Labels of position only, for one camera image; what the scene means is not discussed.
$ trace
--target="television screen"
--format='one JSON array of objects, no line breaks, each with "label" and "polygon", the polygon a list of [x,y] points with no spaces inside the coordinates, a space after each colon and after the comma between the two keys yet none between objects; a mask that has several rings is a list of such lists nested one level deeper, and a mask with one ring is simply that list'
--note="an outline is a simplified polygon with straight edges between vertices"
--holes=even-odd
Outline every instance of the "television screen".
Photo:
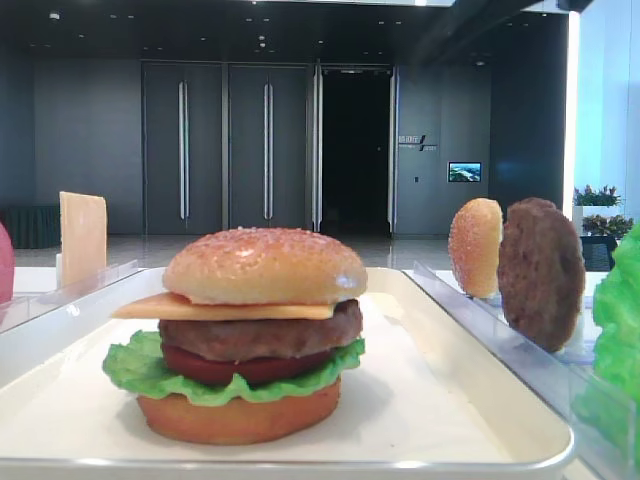
[{"label": "television screen", "polygon": [[481,174],[480,163],[449,163],[450,182],[479,182]]}]

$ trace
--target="flowers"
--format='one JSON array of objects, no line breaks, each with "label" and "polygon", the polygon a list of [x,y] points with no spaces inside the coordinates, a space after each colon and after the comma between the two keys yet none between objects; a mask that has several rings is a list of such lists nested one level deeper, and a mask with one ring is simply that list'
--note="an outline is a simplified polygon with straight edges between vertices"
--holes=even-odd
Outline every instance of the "flowers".
[{"label": "flowers", "polygon": [[573,204],[576,207],[614,207],[620,204],[620,196],[616,195],[616,187],[605,185],[599,191],[595,191],[587,185],[584,192],[574,189]]},{"label": "flowers", "polygon": [[633,228],[633,218],[627,220],[622,215],[610,218],[589,215],[582,219],[582,226],[587,235],[607,235],[620,240]]}]

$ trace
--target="dark table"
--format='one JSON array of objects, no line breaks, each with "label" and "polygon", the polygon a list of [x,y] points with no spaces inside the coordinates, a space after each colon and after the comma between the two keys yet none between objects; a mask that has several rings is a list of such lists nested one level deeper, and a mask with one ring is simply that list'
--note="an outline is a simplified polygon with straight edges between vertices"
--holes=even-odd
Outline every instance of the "dark table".
[{"label": "dark table", "polygon": [[60,245],[60,205],[0,207],[13,248],[36,249]]}]

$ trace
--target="top bun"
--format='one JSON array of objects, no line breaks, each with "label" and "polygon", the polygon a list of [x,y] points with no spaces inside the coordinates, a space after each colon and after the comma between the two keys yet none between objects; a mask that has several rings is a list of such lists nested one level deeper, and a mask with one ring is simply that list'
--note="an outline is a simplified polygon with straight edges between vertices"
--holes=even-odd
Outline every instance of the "top bun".
[{"label": "top bun", "polygon": [[353,250],[319,233],[239,228],[188,245],[163,283],[196,304],[326,305],[363,294],[367,272]]}]

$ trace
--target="plastic tray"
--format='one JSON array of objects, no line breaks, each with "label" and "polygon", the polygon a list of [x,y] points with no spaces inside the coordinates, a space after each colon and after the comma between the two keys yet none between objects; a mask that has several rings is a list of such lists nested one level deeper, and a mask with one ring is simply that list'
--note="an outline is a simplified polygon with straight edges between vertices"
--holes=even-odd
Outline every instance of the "plastic tray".
[{"label": "plastic tray", "polygon": [[328,420],[250,447],[159,437],[100,367],[111,343],[156,328],[109,313],[161,291],[161,273],[134,274],[0,335],[1,478],[548,480],[574,458],[568,422],[389,269],[369,269],[367,354],[345,372]]}]

